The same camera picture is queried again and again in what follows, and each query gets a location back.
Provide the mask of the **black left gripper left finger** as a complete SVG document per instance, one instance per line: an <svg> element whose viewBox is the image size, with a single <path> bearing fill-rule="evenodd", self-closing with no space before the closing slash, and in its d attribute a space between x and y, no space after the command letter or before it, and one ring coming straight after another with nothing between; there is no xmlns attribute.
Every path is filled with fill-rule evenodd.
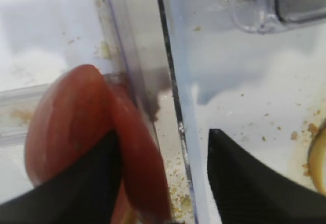
<svg viewBox="0 0 326 224"><path fill-rule="evenodd" d="M122 180L119 140L108 132L72 166L1 205L1 223L110 223Z"/></svg>

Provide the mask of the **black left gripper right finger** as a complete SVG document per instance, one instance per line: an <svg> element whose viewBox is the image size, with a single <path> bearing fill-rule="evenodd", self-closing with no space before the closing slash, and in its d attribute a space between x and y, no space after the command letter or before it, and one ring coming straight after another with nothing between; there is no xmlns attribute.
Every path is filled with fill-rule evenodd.
<svg viewBox="0 0 326 224"><path fill-rule="evenodd" d="M207 174L222 223L325 223L325 197L210 129Z"/></svg>

